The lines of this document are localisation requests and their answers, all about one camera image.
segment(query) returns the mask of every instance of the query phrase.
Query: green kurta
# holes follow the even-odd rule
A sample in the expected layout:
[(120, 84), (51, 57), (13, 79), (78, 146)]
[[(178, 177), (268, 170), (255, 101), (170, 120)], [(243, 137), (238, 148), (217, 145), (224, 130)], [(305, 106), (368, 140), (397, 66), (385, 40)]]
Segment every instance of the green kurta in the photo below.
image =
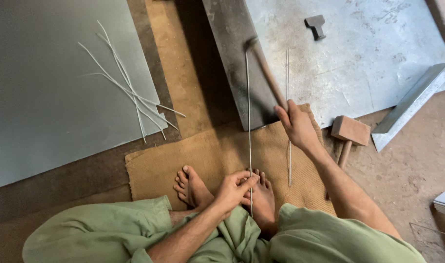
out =
[[(196, 216), (172, 227), (167, 196), (77, 206), (50, 218), (26, 240), (31, 262), (146, 263), (146, 248)], [(270, 242), (242, 207), (220, 223), (189, 262), (425, 262), (406, 242), (354, 219), (285, 204)]]

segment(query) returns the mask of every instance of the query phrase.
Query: hammer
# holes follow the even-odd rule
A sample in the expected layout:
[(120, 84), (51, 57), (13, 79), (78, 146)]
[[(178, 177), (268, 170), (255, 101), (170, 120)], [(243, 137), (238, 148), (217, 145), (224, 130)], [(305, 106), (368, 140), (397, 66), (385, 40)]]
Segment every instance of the hammer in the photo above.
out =
[(344, 170), (351, 145), (368, 145), (370, 126), (346, 116), (338, 116), (333, 122), (331, 135), (345, 141), (338, 161), (339, 167)]
[(261, 49), (261, 46), (259, 44), (258, 38), (252, 38), (249, 41), (247, 41), (246, 44), (246, 51), (253, 50), (253, 53), (255, 54), (255, 58), (260, 64), (261, 71), (263, 72), (263, 75), (266, 78), (266, 81), (268, 82), (268, 86), (270, 86), (271, 91), (274, 94), (274, 97), (276, 98), (276, 101), (278, 102), (278, 105), (281, 106), (284, 111), (289, 112), (289, 107), (287, 105), (287, 101), (284, 98), (283, 94), (279, 90), (278, 83), (274, 79), (273, 74), (271, 73), (270, 68), (268, 67), (268, 63), (266, 63), (265, 55), (263, 54), (263, 50)]

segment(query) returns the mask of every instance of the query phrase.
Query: burlap mat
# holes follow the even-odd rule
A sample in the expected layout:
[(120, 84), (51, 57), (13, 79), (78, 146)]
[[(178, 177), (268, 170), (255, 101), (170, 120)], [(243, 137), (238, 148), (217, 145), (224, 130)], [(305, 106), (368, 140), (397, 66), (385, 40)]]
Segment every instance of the burlap mat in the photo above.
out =
[[(308, 104), (307, 112), (323, 144), (322, 133)], [(281, 122), (251, 133), (252, 166), (264, 171), (272, 182), (276, 210), (284, 203), (318, 209), (334, 214), (330, 201), (325, 200), (325, 187), (312, 161), (299, 148), (292, 146), (292, 186), (288, 187), (288, 137)], [(186, 210), (173, 190), (177, 171), (185, 164), (192, 165), (214, 193), (222, 178), (249, 166), (248, 133), (234, 125), (210, 129), (185, 140), (126, 156), (133, 200), (169, 197), (173, 210)]]

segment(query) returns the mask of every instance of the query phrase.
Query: right hand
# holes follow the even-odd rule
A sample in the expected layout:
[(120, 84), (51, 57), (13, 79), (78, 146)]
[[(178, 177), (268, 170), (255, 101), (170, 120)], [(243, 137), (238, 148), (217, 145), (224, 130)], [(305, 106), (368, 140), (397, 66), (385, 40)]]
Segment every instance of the right hand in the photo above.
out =
[(289, 115), (280, 106), (274, 106), (274, 110), (291, 142), (304, 152), (321, 146), (308, 114), (301, 111), (293, 100), (288, 100), (287, 104)]

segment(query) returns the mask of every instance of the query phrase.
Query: forearm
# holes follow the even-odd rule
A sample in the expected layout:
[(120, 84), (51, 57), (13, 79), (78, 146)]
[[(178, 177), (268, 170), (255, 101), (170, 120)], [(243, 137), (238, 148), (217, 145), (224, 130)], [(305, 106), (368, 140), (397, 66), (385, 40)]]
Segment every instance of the forearm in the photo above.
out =
[(401, 238), (383, 211), (341, 168), (322, 146), (305, 151), (315, 164), (339, 218), (357, 219)]
[(154, 263), (187, 262), (222, 219), (220, 210), (208, 206), (189, 223), (150, 248), (147, 253)]

